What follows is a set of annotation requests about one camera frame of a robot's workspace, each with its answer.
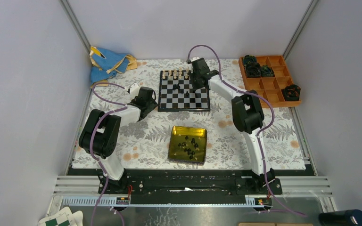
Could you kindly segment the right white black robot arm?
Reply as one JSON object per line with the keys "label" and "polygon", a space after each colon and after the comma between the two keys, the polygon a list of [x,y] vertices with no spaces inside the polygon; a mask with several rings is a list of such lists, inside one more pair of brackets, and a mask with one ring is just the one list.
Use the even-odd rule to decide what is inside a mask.
{"label": "right white black robot arm", "polygon": [[190,65],[189,79],[193,89],[206,88],[222,96],[231,104],[232,120],[241,132],[247,144],[250,156],[252,179],[247,183],[258,194],[272,194],[271,183],[275,173],[267,167],[265,148],[261,142],[264,113],[255,91],[239,89],[221,76],[220,70],[210,70],[205,59],[194,57],[188,59]]}

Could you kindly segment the black white chess board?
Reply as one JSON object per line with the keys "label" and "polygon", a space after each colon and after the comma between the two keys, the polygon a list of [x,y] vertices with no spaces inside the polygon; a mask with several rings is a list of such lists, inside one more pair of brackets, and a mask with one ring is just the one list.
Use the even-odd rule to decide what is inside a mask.
{"label": "black white chess board", "polygon": [[[179,84],[180,90],[173,91],[173,85]],[[198,89],[195,92],[192,90],[190,80],[177,81],[159,81],[159,97],[158,97],[159,112],[208,112],[210,111],[210,96],[209,90],[206,88]]]}

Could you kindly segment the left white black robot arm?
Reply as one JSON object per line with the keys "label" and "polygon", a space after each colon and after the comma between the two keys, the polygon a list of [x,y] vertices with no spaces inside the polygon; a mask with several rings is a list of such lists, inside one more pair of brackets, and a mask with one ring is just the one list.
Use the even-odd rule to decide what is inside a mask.
{"label": "left white black robot arm", "polygon": [[155,91],[140,87],[137,96],[123,108],[108,112],[91,111],[78,143],[102,169],[104,189],[120,194],[129,187],[125,169],[114,154],[120,128],[143,120],[156,107]]}

